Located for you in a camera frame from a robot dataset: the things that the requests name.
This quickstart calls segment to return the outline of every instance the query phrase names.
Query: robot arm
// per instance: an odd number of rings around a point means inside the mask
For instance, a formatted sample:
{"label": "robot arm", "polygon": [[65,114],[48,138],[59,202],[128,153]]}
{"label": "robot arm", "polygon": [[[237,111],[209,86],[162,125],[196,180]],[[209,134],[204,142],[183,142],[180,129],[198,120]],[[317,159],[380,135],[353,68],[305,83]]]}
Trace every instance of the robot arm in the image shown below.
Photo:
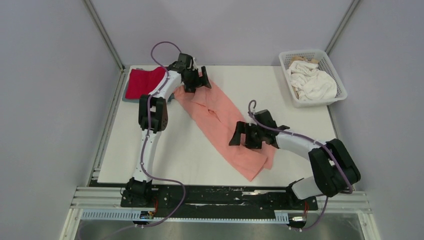
{"label": "robot arm", "polygon": [[[142,129],[139,156],[141,156],[142,146],[145,144],[143,166],[148,173],[153,170],[153,160],[159,137],[168,125],[167,100],[171,94],[180,86],[183,86],[187,93],[194,93],[197,88],[203,86],[211,88],[206,67],[201,67],[202,75],[200,76],[195,59],[188,54],[180,53],[178,60],[169,65],[167,70],[168,73],[165,74],[158,86],[148,95],[140,97],[138,105],[138,124]],[[137,162],[132,178],[126,184],[123,197],[126,199],[135,197],[134,199],[137,199],[139,204],[144,205],[150,199],[151,185],[152,179],[144,174],[140,162]]]}
{"label": "robot arm", "polygon": [[355,163],[339,139],[324,142],[310,141],[310,138],[299,137],[299,134],[289,130],[289,127],[285,125],[277,127],[268,110],[255,113],[254,118],[266,127],[283,132],[276,132],[256,124],[239,121],[229,145],[240,145],[241,134],[245,134],[245,146],[249,149],[260,149],[262,142],[266,142],[277,149],[290,151],[309,160],[313,176],[300,179],[289,185],[298,200],[317,195],[333,197],[347,188],[336,166],[331,165],[330,156],[320,145],[324,145],[330,150],[351,185],[361,179],[361,174]]}

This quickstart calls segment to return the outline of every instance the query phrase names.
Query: white cable tray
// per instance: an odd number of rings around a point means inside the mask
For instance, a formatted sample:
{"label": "white cable tray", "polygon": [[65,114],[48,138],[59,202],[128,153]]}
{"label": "white cable tray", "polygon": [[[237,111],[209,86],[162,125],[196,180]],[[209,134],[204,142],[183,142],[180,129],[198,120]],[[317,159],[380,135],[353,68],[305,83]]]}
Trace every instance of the white cable tray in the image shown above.
{"label": "white cable tray", "polygon": [[[140,219],[140,210],[131,209],[84,209],[81,220],[118,220],[118,221],[145,221],[157,222],[163,217],[155,217],[153,219]],[[187,218],[187,217],[170,217],[168,222],[185,222],[185,223],[250,223],[250,224],[288,224],[289,215],[284,212],[276,212],[275,218],[271,219],[243,219],[243,218]]]}

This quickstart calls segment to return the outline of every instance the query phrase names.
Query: laundry basket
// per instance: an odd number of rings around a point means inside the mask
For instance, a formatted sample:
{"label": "laundry basket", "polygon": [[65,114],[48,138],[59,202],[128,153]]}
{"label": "laundry basket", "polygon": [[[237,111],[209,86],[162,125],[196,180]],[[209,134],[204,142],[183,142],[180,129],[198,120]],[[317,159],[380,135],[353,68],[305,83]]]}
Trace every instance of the laundry basket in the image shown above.
{"label": "laundry basket", "polygon": [[[335,98],[301,101],[296,97],[292,85],[290,84],[290,76],[287,74],[287,69],[289,69],[290,61],[294,56],[300,56],[308,60],[316,59],[319,61],[318,69],[327,72],[337,84],[337,94],[335,95]],[[295,108],[330,105],[334,102],[344,100],[348,96],[348,93],[346,92],[346,89],[343,86],[342,81],[340,80],[340,77],[334,69],[334,66],[331,63],[329,56],[326,52],[319,49],[284,51],[280,53],[278,57],[281,63],[282,70],[284,72],[285,80],[287,81],[288,89],[291,94],[291,100]]]}

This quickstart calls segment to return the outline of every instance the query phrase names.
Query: white towel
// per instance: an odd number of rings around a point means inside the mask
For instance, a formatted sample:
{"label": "white towel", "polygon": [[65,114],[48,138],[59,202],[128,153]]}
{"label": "white towel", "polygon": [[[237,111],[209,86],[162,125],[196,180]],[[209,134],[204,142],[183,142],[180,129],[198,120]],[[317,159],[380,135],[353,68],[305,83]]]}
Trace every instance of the white towel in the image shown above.
{"label": "white towel", "polygon": [[287,73],[290,76],[290,83],[297,90],[301,101],[336,97],[336,81],[325,71],[318,70],[318,64],[293,61],[287,69]]}

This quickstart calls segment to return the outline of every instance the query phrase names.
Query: red cloth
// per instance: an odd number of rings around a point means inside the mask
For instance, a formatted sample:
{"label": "red cloth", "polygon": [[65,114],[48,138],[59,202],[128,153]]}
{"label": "red cloth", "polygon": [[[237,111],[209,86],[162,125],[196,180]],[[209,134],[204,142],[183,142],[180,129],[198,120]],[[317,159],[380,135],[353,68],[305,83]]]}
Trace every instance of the red cloth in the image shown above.
{"label": "red cloth", "polygon": [[126,99],[139,99],[143,94],[153,91],[165,76],[165,69],[158,67],[153,71],[133,69],[129,74]]}

